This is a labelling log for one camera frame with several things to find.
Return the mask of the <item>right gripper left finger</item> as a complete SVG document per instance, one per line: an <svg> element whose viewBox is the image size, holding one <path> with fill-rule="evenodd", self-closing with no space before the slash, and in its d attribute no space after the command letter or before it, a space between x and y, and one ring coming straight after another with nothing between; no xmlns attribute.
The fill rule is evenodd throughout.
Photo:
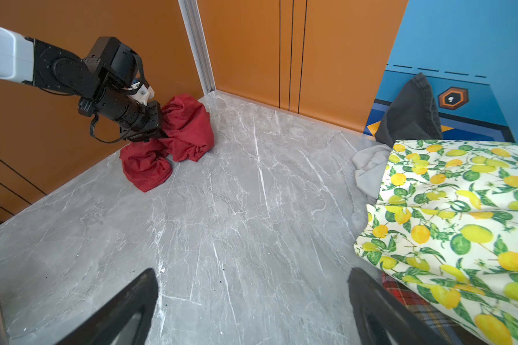
<svg viewBox="0 0 518 345"><path fill-rule="evenodd" d="M152 268L144 270L59 344L144 344L158 300Z"/></svg>

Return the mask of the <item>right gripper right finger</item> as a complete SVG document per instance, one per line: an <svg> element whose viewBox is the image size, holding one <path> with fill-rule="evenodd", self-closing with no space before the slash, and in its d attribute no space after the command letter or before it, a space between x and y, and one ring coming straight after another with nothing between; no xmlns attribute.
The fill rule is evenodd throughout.
<svg viewBox="0 0 518 345"><path fill-rule="evenodd" d="M446 344L361 268L348 278L353 315L362 344Z"/></svg>

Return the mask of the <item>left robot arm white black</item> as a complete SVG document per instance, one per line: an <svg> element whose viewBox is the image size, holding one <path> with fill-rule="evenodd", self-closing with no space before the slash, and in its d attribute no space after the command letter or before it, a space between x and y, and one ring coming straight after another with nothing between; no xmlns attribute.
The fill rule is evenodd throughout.
<svg viewBox="0 0 518 345"><path fill-rule="evenodd" d="M85 58L0 27L0 79L57 96L77 96L78 112L91 118L94 137L104 117L119 139L164 138L161 105L145 78L141 57L116 37L99 37Z"/></svg>

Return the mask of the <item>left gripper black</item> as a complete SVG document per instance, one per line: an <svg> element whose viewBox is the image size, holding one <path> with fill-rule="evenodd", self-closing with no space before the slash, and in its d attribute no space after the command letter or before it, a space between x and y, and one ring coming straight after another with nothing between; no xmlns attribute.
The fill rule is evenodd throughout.
<svg viewBox="0 0 518 345"><path fill-rule="evenodd" d="M147 142L162 137L161 105L157 101L138 101L141 91L151 91L141 57L115 37L99 37L83 60L98 78L90 99L80 98L79 113L91 117L89 134L96 139L96 125L104 117L119 126L119 138Z"/></svg>

